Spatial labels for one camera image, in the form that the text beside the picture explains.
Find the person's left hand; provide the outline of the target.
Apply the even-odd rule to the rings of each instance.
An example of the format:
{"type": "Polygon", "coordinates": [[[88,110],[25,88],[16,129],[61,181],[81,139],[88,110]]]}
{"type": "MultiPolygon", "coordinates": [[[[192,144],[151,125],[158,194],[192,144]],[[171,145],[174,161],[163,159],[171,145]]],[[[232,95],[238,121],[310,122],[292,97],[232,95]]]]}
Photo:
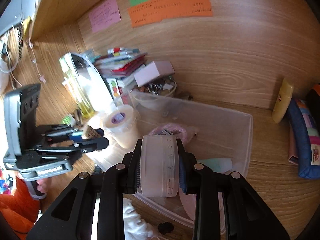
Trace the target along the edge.
{"type": "Polygon", "coordinates": [[[40,191],[41,193],[45,194],[48,192],[48,190],[52,184],[52,179],[51,178],[43,178],[43,179],[37,180],[36,183],[37,183],[37,190],[40,191]]]}

